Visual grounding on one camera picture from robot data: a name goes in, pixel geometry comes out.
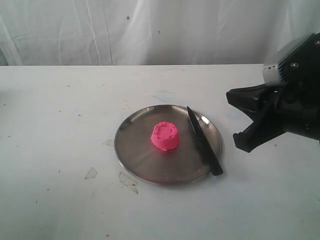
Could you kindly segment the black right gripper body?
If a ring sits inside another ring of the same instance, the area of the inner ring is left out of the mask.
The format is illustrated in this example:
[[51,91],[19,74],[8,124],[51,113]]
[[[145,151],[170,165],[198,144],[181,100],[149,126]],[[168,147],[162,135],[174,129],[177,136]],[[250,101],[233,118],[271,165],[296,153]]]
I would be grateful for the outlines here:
[[315,33],[289,57],[283,68],[286,84],[278,87],[275,111],[284,129],[304,137],[320,138],[320,35]]

